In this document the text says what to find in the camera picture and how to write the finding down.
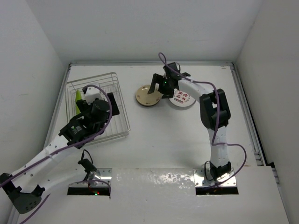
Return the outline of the lime green plate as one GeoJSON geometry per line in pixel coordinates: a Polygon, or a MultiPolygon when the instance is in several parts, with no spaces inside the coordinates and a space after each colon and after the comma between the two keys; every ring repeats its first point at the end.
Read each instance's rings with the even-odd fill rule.
{"type": "Polygon", "coordinates": [[[81,96],[80,90],[76,90],[76,94],[75,94],[75,112],[76,112],[76,115],[80,114],[80,109],[77,106],[77,102],[81,99],[82,99],[82,96],[81,96]]]}

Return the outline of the large white plate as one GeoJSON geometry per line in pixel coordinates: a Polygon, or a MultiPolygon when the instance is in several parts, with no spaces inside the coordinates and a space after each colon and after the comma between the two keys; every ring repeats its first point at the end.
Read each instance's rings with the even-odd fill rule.
{"type": "Polygon", "coordinates": [[[196,103],[196,100],[188,93],[178,89],[174,90],[173,97],[169,98],[168,100],[171,106],[179,110],[189,109],[196,103]]]}

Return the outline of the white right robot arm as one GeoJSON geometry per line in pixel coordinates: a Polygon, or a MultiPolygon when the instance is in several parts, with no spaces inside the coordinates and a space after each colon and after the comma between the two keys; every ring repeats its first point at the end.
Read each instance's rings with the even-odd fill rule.
{"type": "Polygon", "coordinates": [[[175,63],[167,64],[163,69],[164,76],[153,74],[148,94],[152,94],[158,85],[157,90],[163,98],[173,98],[174,91],[179,90],[199,103],[200,119],[208,130],[211,144],[210,175],[216,181],[231,170],[226,140],[231,112],[225,92],[211,82],[195,81],[190,74],[180,73],[175,63]]]}

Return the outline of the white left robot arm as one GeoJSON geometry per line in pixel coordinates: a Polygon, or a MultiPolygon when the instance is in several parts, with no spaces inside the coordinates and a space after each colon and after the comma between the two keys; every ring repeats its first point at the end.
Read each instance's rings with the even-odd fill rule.
{"type": "Polygon", "coordinates": [[[46,178],[67,156],[103,134],[111,118],[120,113],[113,93],[106,93],[104,96],[105,99],[96,97],[90,103],[78,100],[76,104],[81,113],[70,119],[47,147],[19,170],[1,174],[0,187],[20,214],[33,210],[41,202],[43,195],[50,193],[59,184],[79,177],[80,172],[85,177],[96,171],[88,159],[81,159],[78,162],[80,167],[60,180],[46,178]]]}

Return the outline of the beige plate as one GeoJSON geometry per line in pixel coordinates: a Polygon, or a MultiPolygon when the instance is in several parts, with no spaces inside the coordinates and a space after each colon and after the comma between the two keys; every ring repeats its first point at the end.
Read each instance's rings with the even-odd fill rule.
{"type": "Polygon", "coordinates": [[[158,88],[154,88],[154,92],[151,94],[148,94],[148,91],[150,90],[150,85],[142,85],[135,93],[135,98],[137,102],[145,107],[152,107],[155,106],[160,102],[162,99],[162,94],[158,91],[158,88]]]}

